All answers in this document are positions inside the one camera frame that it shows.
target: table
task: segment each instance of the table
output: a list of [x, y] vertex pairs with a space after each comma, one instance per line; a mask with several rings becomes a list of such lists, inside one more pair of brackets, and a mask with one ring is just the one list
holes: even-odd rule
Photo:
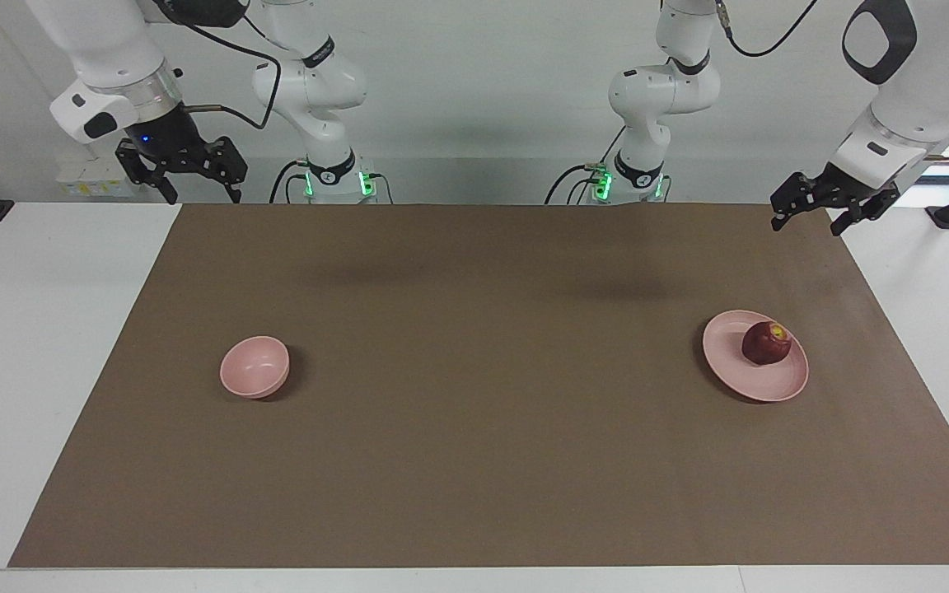
[[[27, 203], [0, 224], [0, 570], [177, 213], [161, 205]], [[919, 210], [897, 209], [855, 226], [844, 240], [949, 421], [949, 233]], [[65, 325], [68, 333], [57, 333]], [[898, 591], [937, 579], [934, 590], [949, 590], [949, 567], [10, 571], [0, 572], [0, 591], [242, 590], [261, 583], [271, 590], [753, 592], [791, 590], [794, 582], [803, 590]]]

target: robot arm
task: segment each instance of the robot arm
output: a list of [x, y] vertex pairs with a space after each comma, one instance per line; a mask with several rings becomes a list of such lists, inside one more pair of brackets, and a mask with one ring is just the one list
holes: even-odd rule
[[[272, 44], [293, 58], [283, 61], [273, 111], [300, 134], [310, 167], [308, 192], [338, 196], [342, 202], [365, 198], [358, 155], [335, 110], [354, 108], [368, 95], [364, 72], [335, 52], [335, 42], [320, 19], [314, 0], [263, 0]], [[268, 105], [273, 72], [261, 65], [254, 72], [255, 94]]]
[[[229, 138], [205, 142], [185, 112], [174, 71], [148, 36], [135, 0], [26, 0], [50, 40], [68, 54], [78, 79], [50, 105], [50, 113], [77, 142], [127, 132], [116, 156], [136, 184], [158, 188], [169, 203], [177, 192], [166, 173], [197, 173], [222, 184], [233, 202], [248, 165]], [[240, 19], [237, 0], [173, 3], [174, 17], [191, 24]], [[153, 169], [144, 165], [151, 162]]]
[[714, 0], [664, 1], [657, 42], [669, 61], [622, 72], [610, 84], [610, 106], [625, 124], [621, 150], [610, 165], [614, 196], [641, 199], [652, 191], [671, 142], [669, 128], [659, 124], [662, 116], [715, 104], [720, 76], [709, 63], [708, 42], [716, 26]]
[[949, 138], [949, 0], [866, 0], [844, 32], [844, 59], [877, 97], [820, 176], [794, 173], [771, 196], [776, 231], [823, 207], [847, 209], [834, 236], [875, 221], [900, 196], [895, 177]]

